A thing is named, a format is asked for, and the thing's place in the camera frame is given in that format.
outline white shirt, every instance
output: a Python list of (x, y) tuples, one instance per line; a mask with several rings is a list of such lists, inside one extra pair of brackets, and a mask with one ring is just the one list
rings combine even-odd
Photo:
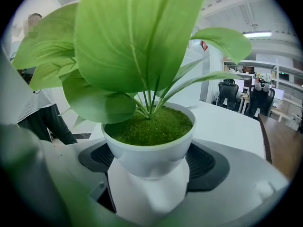
[[(16, 55), (17, 49), (20, 46), (21, 42), (16, 41), (12, 43), (12, 53), (11, 59), (13, 59)], [(36, 91), (37, 93), (33, 93), (31, 97), (28, 99), (28, 102), (21, 112), (18, 122), (25, 119), (29, 115), (37, 112), (41, 108), (50, 107), (56, 104), (55, 99), (53, 97), (53, 92), (51, 89), (41, 89)]]

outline white flower pot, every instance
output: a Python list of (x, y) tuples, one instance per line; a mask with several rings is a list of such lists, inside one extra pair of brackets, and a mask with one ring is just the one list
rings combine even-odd
[(167, 175), (175, 169), (185, 157), (193, 138), (196, 127), (196, 118), (187, 108), (173, 103), (166, 103), (166, 107), (179, 110), (193, 123), (192, 129), (181, 138), (157, 146), (134, 146), (119, 142), (102, 132), (107, 144), (119, 163), (131, 174), (145, 178), (157, 179)]

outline ceiling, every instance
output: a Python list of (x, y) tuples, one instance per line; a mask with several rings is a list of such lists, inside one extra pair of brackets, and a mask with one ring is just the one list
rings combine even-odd
[[(58, 0), (61, 5), (76, 0)], [(270, 30), (271, 37), (251, 39), (253, 53), (271, 53), (302, 61), (301, 44), (275, 0), (205, 0), (199, 28), (226, 27), (241, 33)]]

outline green moss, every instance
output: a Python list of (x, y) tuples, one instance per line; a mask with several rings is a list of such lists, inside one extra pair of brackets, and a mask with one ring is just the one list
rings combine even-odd
[(185, 114), (162, 107), (151, 119), (135, 113), (124, 122), (105, 125), (105, 132), (126, 144), (152, 146), (176, 140), (192, 127), (192, 122)]

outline person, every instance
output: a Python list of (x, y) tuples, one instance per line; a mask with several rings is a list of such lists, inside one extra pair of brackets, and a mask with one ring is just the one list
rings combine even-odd
[[(24, 25), (24, 34), (32, 31), (32, 26), (36, 26), (38, 21), (42, 19), (40, 14), (32, 14), (28, 17), (28, 21)], [(16, 55), (21, 41), (12, 43), (12, 61)], [(35, 68), (19, 70), (19, 73), (29, 84)], [(26, 104), (23, 112), (19, 116), (18, 125), (27, 128), (35, 133), (40, 140), (52, 142), (48, 129), (60, 140), (63, 144), (69, 145), (77, 143), (76, 138), (68, 129), (62, 117), (59, 116), (57, 104), (52, 95), (51, 89), (41, 89), (33, 92), (31, 98)]]

